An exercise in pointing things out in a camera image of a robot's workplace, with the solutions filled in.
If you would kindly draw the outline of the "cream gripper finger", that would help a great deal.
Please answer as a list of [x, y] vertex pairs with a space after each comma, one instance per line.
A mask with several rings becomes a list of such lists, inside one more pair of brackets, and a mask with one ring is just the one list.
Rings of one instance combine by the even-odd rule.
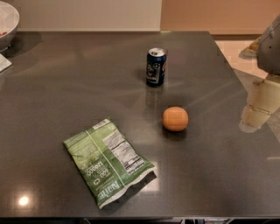
[[241, 113], [240, 129], [245, 133], [259, 130], [279, 108], [280, 76], [269, 73], [264, 80], [252, 83]]

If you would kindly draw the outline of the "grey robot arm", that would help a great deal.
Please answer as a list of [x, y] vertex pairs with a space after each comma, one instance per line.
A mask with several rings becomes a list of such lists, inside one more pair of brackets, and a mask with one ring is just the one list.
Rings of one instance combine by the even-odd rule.
[[245, 133], [259, 130], [280, 108], [280, 15], [254, 45], [257, 66], [268, 75], [262, 81], [254, 81], [248, 91], [239, 124]]

